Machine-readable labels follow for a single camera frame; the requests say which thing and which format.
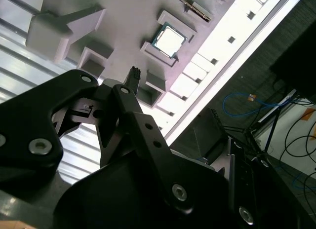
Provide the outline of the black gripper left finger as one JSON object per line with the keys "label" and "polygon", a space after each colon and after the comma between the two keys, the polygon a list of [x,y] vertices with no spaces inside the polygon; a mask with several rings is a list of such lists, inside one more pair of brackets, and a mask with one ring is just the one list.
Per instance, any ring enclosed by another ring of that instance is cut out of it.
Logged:
{"label": "black gripper left finger", "polygon": [[1,104],[0,163],[18,173],[4,183],[42,184],[49,179],[63,156],[61,137],[82,123],[96,126],[100,169],[135,152],[152,171],[166,203],[181,214],[192,212],[179,163],[153,118],[142,112],[132,88],[113,80],[99,85],[80,70],[70,70]]}

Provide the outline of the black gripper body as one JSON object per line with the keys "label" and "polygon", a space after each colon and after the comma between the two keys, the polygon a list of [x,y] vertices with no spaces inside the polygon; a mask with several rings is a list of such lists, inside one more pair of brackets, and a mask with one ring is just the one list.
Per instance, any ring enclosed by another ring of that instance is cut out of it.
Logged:
{"label": "black gripper body", "polygon": [[175,156],[192,212],[164,200],[152,171],[135,152],[72,185],[55,210],[56,229],[230,229],[228,183],[215,171]]}

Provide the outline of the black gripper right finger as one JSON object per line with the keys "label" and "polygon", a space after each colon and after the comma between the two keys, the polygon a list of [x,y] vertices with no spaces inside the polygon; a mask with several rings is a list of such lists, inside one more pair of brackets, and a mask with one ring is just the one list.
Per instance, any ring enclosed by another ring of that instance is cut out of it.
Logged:
{"label": "black gripper right finger", "polygon": [[249,159],[230,137],[216,111],[196,117],[197,145],[208,164],[228,181],[229,210],[236,229],[302,229],[304,210],[265,155]]}

